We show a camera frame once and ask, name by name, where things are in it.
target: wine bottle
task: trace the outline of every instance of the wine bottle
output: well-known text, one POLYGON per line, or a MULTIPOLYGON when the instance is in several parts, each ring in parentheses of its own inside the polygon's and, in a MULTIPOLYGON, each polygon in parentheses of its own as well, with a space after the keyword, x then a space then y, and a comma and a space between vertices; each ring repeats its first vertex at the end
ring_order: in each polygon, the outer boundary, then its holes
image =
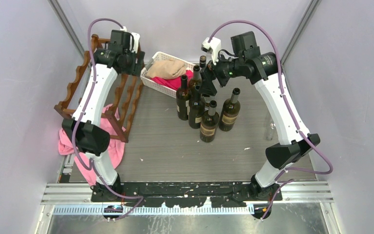
POLYGON ((195 90, 196 85, 201 85, 201 84, 202 82, 201 82, 201 77, 200 77, 200 67, 198 65, 195 65, 193 67, 193 78, 190 79, 190 81, 188 82, 188 89, 191 92, 191 96, 193 96, 194 93, 196 92, 195 90))
POLYGON ((206 60, 207 60, 207 58, 204 55, 200 56, 200 63, 199 63, 200 68, 203 68, 203 67, 206 66, 206 60))
POLYGON ((219 113, 216 112, 217 102, 210 101, 209 108, 201 117, 200 139, 204 142, 212 142, 216 136, 219 113))
POLYGON ((222 131, 228 132, 233 128, 234 123, 236 122, 237 115, 240 111, 240 102, 239 102, 240 89, 234 88, 231 98, 227 99, 222 108, 221 118, 219 123, 219 128, 222 131))
POLYGON ((196 85, 194 87, 194 93, 191 94, 190 98, 190 112, 188 113, 188 124, 191 128, 199 129, 201 123, 201 117, 204 114, 204 108, 206 103, 204 98, 199 94, 200 86, 196 85))
POLYGON ((188 90, 187 75, 181 76, 181 86, 177 89, 175 93, 176 101, 177 101, 177 115, 178 118, 181 120, 188 120, 188 101, 190 100, 191 94, 188 90))

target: metal floor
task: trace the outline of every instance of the metal floor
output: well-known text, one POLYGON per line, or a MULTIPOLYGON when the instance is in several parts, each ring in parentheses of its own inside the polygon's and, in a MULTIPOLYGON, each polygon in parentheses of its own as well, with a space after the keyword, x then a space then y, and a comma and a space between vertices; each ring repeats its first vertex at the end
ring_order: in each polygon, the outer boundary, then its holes
MULTIPOLYGON (((107 104, 113 100, 113 90, 107 104)), ((129 143, 125 146, 121 164, 117 167, 122 181, 249 181, 266 157, 267 147, 276 144, 266 140, 270 115, 250 81, 233 78, 219 88, 216 100, 220 113, 223 102, 239 87, 241 110, 230 132, 216 132, 212 143, 200 141, 199 129, 191 129, 187 121, 177 117, 175 99, 144 87, 135 113, 129 143)), ((295 166, 312 169, 309 157, 295 166)), ((313 174, 291 171, 282 179, 314 180, 313 174)), ((85 182, 74 166, 70 182, 85 182)))
POLYGON ((327 234, 319 204, 274 204, 264 220, 250 214, 129 216, 107 223, 102 216, 54 215, 49 234, 327 234))

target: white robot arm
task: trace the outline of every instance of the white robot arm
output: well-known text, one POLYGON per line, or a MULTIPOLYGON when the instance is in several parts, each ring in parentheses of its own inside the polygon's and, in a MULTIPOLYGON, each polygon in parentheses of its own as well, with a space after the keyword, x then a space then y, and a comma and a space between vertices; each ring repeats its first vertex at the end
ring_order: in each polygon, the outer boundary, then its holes
MULTIPOLYGON (((250 80, 256 90, 261 94, 272 119, 277 128, 279 143, 266 149, 267 161, 263 167, 251 178, 251 191, 253 194, 262 194, 275 191, 278 187, 276 178, 281 171, 286 170, 293 163, 306 155, 311 147, 301 137, 296 129, 292 117, 281 96, 279 80, 277 78, 278 65, 274 53, 261 54, 256 44, 253 32, 247 32, 231 38, 234 58, 226 59, 220 55, 221 41, 208 38, 202 44, 202 50, 212 54, 210 61, 200 73, 203 84, 199 90, 202 94, 215 96, 217 90, 212 81, 217 79, 221 87, 226 86, 230 78, 244 76, 250 80)), ((314 144, 320 143, 317 134, 310 134, 290 98, 288 89, 284 86, 284 94, 293 114, 300 126, 300 131, 307 134, 314 144)))
POLYGON ((71 141, 74 127, 78 124, 75 143, 80 152, 88 159, 92 159, 93 166, 104 180, 98 177, 96 186, 92 187, 100 196, 116 198, 105 188, 105 185, 119 194, 122 192, 119 174, 112 166, 108 154, 110 134, 100 128, 101 113, 108 91, 119 74, 140 76, 145 53, 139 51, 139 39, 139 34, 129 33, 125 27, 121 30, 112 30, 108 47, 98 48, 94 53, 96 81, 93 81, 92 70, 90 81, 94 84, 88 85, 85 89, 80 105, 72 118, 64 119, 62 122, 62 128, 71 141), (77 122, 82 113, 84 115, 80 122, 77 122))

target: white bracket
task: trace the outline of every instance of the white bracket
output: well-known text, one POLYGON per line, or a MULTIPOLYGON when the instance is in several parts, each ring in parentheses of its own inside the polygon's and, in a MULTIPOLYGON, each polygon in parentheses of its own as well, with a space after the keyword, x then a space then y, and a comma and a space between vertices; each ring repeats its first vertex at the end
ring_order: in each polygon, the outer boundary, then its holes
POLYGON ((132 46, 131 52, 137 53, 138 52, 138 45, 140 43, 140 35, 138 33, 131 33, 134 37, 134 45, 132 46))
POLYGON ((211 59, 213 60, 213 64, 219 61, 219 51, 222 49, 222 41, 218 38, 212 38, 210 42, 208 42, 210 38, 206 38, 202 44, 202 50, 206 49, 207 53, 211 54, 211 59))

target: pink towel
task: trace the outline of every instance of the pink towel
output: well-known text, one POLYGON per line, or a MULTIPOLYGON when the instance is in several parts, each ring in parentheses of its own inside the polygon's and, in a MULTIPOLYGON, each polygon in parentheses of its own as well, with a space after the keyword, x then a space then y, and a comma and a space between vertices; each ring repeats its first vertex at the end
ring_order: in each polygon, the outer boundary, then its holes
MULTIPOLYGON (((193 77, 193 72, 190 70, 186 71, 186 75, 188 76, 188 80, 190 80, 193 77)), ((174 79, 163 79, 159 77, 151 78, 154 82, 157 84, 164 85, 170 89, 177 90, 181 86, 181 80, 180 77, 174 78, 174 79)))
MULTIPOLYGON (((104 107, 102 109, 102 113, 104 113, 106 111, 106 109, 108 107, 110 107, 111 105, 112 104, 104 107)), ((118 109, 117 109, 117 112, 115 112, 115 117, 117 119, 120 118, 120 116, 118 114, 118 109)), ((112 128, 110 122, 108 122, 108 120, 105 119, 105 118, 101 119, 101 128, 104 129, 105 131, 107 131, 108 133, 112 134, 112 135, 116 135, 116 133, 114 131, 114 128, 112 128)), ((120 141, 120 140, 115 140, 115 139, 110 140, 110 144, 108 146, 108 154, 110 155, 112 166, 114 168, 116 168, 122 160, 122 156, 124 154, 124 146, 125 146, 125 143, 120 141)), ((61 154, 61 155, 68 155, 68 154, 72 154, 74 152, 74 149, 72 148, 72 143, 69 140, 68 136, 66 135, 66 133, 63 129, 59 130, 58 151, 59 151, 59 154, 61 154)), ((85 154, 79 153, 79 155, 81 156, 81 158, 85 162, 85 164, 89 165, 90 162, 89 162, 88 158, 85 156, 85 154)), ((95 175, 94 171, 93 170, 91 170, 91 171, 85 170, 85 168, 81 165, 81 163, 78 161, 78 159, 76 157, 74 158, 74 161, 75 161, 75 164, 78 166, 78 169, 81 171, 82 175, 87 180, 88 184, 89 185, 95 185, 96 175, 95 175)))

